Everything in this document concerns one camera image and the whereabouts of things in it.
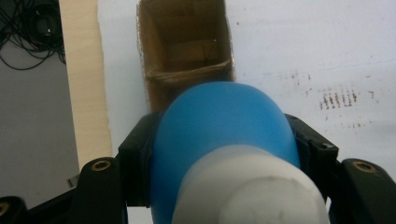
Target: cable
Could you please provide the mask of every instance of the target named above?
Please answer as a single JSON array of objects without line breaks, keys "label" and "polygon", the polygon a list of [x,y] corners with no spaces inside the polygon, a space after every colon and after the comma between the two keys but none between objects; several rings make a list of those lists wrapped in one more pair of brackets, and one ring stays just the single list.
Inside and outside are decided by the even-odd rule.
[{"label": "cable", "polygon": [[0,60],[6,66],[21,71],[38,67],[55,53],[62,63],[66,63],[59,3],[48,1],[35,4],[34,0],[13,2],[15,10],[11,15],[0,8],[0,21],[5,24],[0,31],[0,53],[9,41],[40,61],[30,67],[19,68],[5,60],[4,55],[0,55]]}]

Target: cardboard box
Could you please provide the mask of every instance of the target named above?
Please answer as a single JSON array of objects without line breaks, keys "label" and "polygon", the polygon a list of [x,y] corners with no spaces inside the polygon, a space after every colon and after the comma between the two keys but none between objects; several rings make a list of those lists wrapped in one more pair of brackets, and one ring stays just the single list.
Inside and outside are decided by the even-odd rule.
[{"label": "cardboard box", "polygon": [[223,0],[141,0],[137,32],[151,111],[194,85],[234,80]]}]

